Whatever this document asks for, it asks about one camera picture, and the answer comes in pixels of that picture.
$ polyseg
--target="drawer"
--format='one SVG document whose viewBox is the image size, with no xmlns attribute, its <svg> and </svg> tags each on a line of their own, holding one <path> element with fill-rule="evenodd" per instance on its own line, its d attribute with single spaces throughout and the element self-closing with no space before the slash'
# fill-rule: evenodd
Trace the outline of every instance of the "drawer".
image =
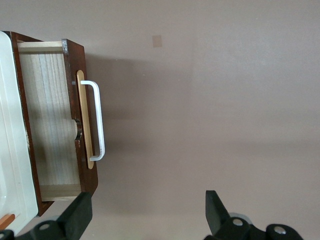
<svg viewBox="0 0 320 240">
<path fill-rule="evenodd" d="M 68 39 L 11 39 L 38 215 L 98 186 L 84 47 Z M 100 157 L 104 154 L 100 147 Z"/>
</svg>

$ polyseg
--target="screw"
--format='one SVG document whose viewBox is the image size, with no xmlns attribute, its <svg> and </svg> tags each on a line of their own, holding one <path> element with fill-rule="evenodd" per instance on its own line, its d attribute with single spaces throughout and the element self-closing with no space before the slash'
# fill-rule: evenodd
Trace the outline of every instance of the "screw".
<svg viewBox="0 0 320 240">
<path fill-rule="evenodd" d="M 286 234 L 287 232 L 286 232 L 286 230 L 283 228 L 283 227 L 281 227 L 281 226 L 275 226 L 274 227 L 274 231 L 277 233 L 277 234 Z"/>
<path fill-rule="evenodd" d="M 240 226 L 242 226 L 244 223 L 243 223 L 240 219 L 235 218 L 235 219 L 233 219 L 233 224 L 240 227 Z"/>
</svg>

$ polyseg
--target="orange object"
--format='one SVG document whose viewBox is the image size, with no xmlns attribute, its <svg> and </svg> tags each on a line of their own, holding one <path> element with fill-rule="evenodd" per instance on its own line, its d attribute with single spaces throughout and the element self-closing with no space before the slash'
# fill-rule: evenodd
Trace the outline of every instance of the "orange object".
<svg viewBox="0 0 320 240">
<path fill-rule="evenodd" d="M 6 229 L 6 227 L 9 226 L 10 223 L 12 223 L 15 220 L 16 216 L 14 214 L 7 214 L 4 215 L 0 219 L 0 230 Z"/>
</svg>

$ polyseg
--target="gray wall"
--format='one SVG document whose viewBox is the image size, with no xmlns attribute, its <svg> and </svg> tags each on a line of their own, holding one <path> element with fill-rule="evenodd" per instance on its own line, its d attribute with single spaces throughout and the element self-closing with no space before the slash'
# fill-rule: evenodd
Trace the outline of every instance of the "gray wall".
<svg viewBox="0 0 320 240">
<path fill-rule="evenodd" d="M 83 239 L 201 240 L 205 190 L 258 228 L 319 238 L 320 1 L 2 0 L 0 26 L 82 44 L 100 85 L 107 154 Z"/>
</svg>

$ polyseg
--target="metal handle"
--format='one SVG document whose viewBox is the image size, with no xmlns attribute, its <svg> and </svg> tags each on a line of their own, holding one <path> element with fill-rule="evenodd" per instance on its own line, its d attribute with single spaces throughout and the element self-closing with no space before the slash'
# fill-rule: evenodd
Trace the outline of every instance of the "metal handle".
<svg viewBox="0 0 320 240">
<path fill-rule="evenodd" d="M 94 81 L 88 81 L 88 80 L 82 80 L 81 84 L 82 85 L 90 85 L 93 88 L 100 154 L 98 156 L 91 156 L 90 157 L 90 161 L 99 161 L 100 159 L 103 158 L 103 156 L 106 153 L 105 137 L 104 137 L 104 126 L 103 126 L 103 123 L 102 123 L 102 111 L 101 111 L 99 86 Z"/>
</svg>

